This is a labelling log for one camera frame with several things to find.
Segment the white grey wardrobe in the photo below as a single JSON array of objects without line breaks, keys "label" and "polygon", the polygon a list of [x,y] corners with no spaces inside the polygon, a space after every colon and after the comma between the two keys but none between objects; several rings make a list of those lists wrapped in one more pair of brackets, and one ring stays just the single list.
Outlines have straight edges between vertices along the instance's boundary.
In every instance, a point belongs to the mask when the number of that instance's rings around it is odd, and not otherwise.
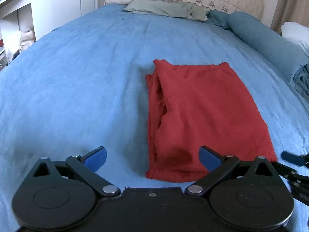
[{"label": "white grey wardrobe", "polygon": [[37,40],[55,28],[96,9],[96,0],[32,0],[31,11]]}]

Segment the grey-green pillow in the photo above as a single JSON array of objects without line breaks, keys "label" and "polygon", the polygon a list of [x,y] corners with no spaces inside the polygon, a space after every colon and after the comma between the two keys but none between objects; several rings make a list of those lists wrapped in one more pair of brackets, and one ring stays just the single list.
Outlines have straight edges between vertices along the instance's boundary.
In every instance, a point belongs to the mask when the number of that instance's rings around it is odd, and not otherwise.
[{"label": "grey-green pillow", "polygon": [[125,12],[135,14],[152,14],[166,17],[183,18],[195,21],[207,20],[207,9],[192,3],[167,0],[132,0]]}]

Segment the white shelf unit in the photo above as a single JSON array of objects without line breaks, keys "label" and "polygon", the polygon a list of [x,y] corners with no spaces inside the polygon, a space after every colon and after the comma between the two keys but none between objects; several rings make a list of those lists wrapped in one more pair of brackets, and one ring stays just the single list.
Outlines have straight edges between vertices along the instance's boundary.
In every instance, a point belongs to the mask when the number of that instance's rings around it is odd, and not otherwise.
[{"label": "white shelf unit", "polygon": [[1,0],[1,61],[8,65],[29,43],[36,41],[32,0]]}]

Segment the beige curtain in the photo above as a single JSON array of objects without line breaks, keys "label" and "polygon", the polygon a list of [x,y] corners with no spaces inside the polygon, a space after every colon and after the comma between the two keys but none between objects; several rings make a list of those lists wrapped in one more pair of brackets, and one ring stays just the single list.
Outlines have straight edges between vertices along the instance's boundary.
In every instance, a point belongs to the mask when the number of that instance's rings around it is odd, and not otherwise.
[{"label": "beige curtain", "polygon": [[308,27],[308,0],[278,0],[271,29],[281,35],[286,22],[295,22]]}]

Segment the folded teal blue duvet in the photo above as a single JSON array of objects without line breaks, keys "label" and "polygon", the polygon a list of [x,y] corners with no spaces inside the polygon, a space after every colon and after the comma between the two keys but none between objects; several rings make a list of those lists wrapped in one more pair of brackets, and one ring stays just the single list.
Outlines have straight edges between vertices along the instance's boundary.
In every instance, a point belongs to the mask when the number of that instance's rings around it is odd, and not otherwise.
[{"label": "folded teal blue duvet", "polygon": [[266,58],[292,87],[308,101],[308,56],[304,50],[245,12],[227,14],[217,10],[206,13],[208,19],[238,38]]}]

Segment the red knit sweater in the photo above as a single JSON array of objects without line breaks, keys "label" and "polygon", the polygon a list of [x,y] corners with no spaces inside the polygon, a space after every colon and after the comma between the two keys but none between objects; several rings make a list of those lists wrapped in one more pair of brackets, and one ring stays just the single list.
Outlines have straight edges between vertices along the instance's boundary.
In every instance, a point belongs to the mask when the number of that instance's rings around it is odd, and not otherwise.
[{"label": "red knit sweater", "polygon": [[192,182],[207,174],[206,146],[244,161],[276,161],[266,122],[228,63],[177,66],[154,61],[148,86],[148,179]]}]

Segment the blue bed sheet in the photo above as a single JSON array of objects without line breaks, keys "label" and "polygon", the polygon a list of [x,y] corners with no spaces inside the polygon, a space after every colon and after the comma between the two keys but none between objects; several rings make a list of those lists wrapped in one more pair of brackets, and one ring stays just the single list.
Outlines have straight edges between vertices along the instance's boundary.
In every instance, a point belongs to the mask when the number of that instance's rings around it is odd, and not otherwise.
[{"label": "blue bed sheet", "polygon": [[19,228],[12,198],[43,156],[62,161],[104,146],[99,174],[119,188],[170,186],[145,176],[145,76],[155,59],[227,62],[266,121],[275,153],[308,153],[308,103],[231,31],[105,5],[45,35],[1,71],[1,231]]}]

